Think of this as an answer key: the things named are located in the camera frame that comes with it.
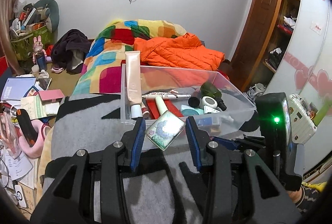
white wardrobe door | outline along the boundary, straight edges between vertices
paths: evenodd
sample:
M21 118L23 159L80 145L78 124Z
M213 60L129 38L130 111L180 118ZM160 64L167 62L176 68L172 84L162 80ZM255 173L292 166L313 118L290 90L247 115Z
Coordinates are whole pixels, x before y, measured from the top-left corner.
M297 23L285 56L266 93L299 93L305 85L323 44L328 19L328 0L301 0ZM317 26L315 32L310 27Z
M316 108L323 106L323 98L332 97L332 7L327 31L318 61L312 74L304 85L300 96ZM318 164L332 150L332 108L318 125L316 134L305 144L305 171Z

white cap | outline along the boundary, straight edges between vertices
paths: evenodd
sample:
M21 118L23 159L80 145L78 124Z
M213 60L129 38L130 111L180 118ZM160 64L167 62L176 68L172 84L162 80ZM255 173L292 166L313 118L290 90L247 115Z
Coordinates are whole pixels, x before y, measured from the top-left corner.
M143 116L140 104L132 105L130 108L130 112L132 114L132 119Z

pink rabbit toy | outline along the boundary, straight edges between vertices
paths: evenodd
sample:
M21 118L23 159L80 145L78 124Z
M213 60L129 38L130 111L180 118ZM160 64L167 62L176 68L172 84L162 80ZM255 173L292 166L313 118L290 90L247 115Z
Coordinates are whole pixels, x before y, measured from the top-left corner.
M46 54L46 51L43 49L42 37L40 35L38 36L38 41L37 41L37 38L34 37L33 50L34 50L34 54L32 57L32 61L34 62L34 64L36 64L36 54L37 53L44 52L45 61L46 61L47 54Z

patterned bedspread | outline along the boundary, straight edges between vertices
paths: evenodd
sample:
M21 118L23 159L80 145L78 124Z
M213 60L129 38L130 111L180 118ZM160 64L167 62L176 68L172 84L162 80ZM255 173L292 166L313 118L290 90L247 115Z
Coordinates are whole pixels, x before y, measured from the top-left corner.
M125 52L133 50L136 37L176 38L184 34L183 27L164 20L139 19L108 26L92 43L73 94L119 93L121 63L125 62Z

pink notebook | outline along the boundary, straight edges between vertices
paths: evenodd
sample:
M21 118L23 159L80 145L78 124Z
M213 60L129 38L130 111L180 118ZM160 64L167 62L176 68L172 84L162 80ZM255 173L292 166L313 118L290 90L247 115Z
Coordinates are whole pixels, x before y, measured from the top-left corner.
M56 90L45 90L45 91L39 91L39 97L40 100L44 103L44 102L57 102L57 101L61 101L62 98L64 98L64 94L62 93L62 91L60 89L56 89Z

